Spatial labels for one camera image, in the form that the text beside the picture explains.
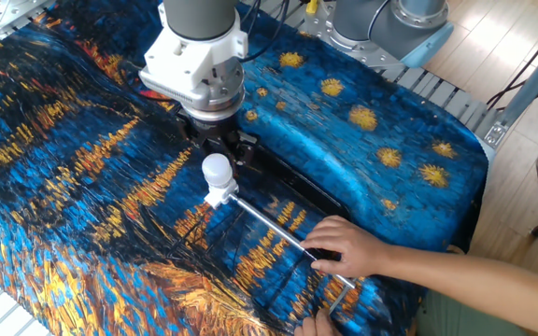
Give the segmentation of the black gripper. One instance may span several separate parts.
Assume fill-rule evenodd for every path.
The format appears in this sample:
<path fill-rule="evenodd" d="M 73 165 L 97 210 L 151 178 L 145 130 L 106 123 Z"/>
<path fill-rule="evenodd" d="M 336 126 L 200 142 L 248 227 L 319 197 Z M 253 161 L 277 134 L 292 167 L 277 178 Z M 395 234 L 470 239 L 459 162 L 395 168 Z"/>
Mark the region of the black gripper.
<path fill-rule="evenodd" d="M 214 121 L 189 118 L 189 140 L 201 154 L 213 148 L 230 151 L 236 147 L 236 164 L 246 166 L 252 162 L 258 137 L 238 130 L 236 117 Z"/>

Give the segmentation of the person's right hand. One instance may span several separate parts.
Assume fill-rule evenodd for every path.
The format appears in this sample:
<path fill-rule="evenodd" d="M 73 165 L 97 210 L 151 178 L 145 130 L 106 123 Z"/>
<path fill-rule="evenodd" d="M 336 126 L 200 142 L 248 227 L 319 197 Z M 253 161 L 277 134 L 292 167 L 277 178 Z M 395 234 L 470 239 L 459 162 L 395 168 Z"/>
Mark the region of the person's right hand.
<path fill-rule="evenodd" d="M 340 259 L 317 259 L 311 267 L 344 277 L 386 275 L 390 245 L 339 216 L 325 217 L 301 242 L 305 249 L 337 252 Z"/>

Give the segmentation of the person's left hand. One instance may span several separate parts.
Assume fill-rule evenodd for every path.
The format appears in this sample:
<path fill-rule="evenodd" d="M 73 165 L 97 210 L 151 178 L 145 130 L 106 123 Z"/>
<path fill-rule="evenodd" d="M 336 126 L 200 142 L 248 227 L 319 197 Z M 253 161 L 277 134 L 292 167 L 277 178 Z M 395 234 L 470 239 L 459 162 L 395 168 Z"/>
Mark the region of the person's left hand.
<path fill-rule="evenodd" d="M 294 336 L 341 336 L 328 309 L 320 309 L 314 317 L 306 317 L 294 330 Z"/>

